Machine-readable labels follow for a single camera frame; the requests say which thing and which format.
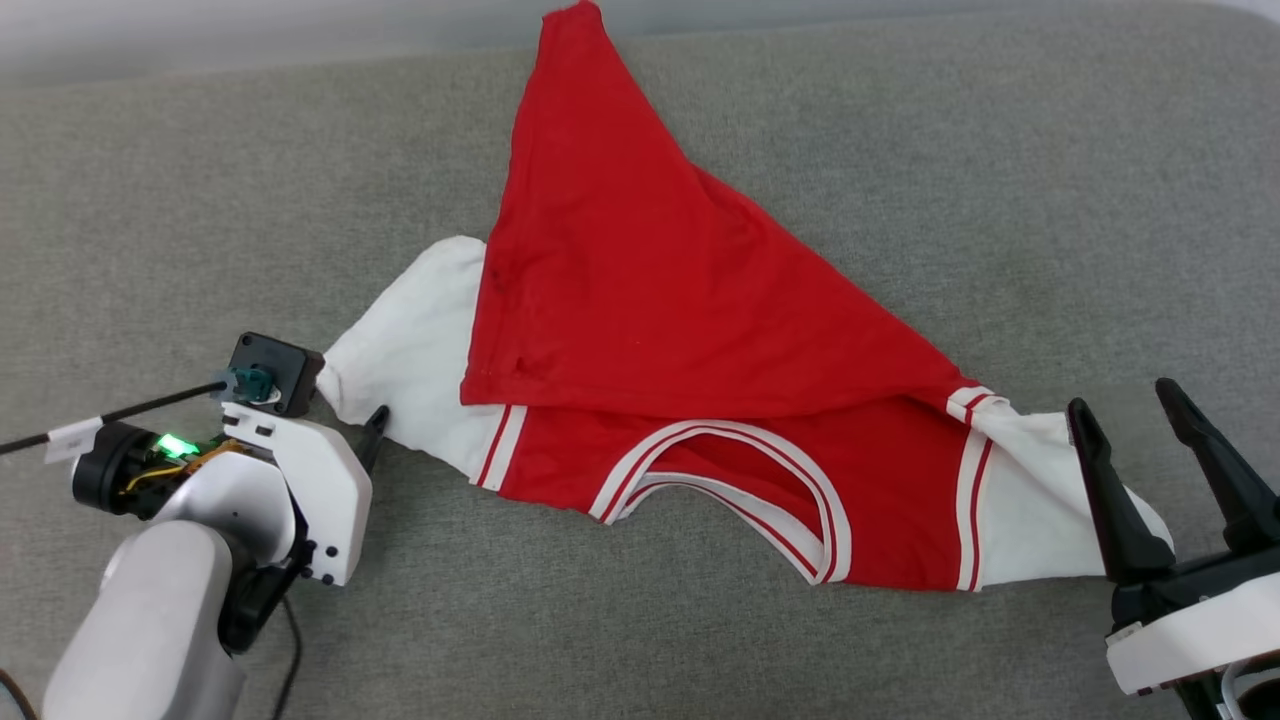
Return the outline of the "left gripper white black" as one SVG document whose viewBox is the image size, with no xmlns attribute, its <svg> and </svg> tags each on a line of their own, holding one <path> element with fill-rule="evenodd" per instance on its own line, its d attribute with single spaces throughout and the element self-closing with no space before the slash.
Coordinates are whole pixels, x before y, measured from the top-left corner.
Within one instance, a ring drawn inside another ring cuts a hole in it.
<svg viewBox="0 0 1280 720">
<path fill-rule="evenodd" d="M 224 404 L 224 442 L 186 445 L 105 421 L 74 448 L 77 502 L 143 521 L 193 521 L 237 539 L 260 566 L 296 560 L 302 573 L 346 585 L 361 557 L 372 473 L 390 409 L 365 421 L 358 456 L 330 428 Z"/>
</svg>

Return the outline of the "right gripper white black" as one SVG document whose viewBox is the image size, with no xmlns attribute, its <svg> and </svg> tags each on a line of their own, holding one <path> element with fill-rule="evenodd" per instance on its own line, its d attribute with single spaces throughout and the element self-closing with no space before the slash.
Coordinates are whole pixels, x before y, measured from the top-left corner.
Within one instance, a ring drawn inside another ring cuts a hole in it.
<svg viewBox="0 0 1280 720">
<path fill-rule="evenodd" d="M 1091 406 L 1069 402 L 1068 429 L 1105 577 L 1117 585 L 1106 659 L 1126 694 L 1279 648 L 1279 551 L 1266 550 L 1279 542 L 1277 496 L 1174 379 L 1157 379 L 1156 395 L 1175 437 L 1199 464 L 1234 553 L 1172 566 L 1172 548 L 1148 528 L 1120 482 Z"/>
</svg>

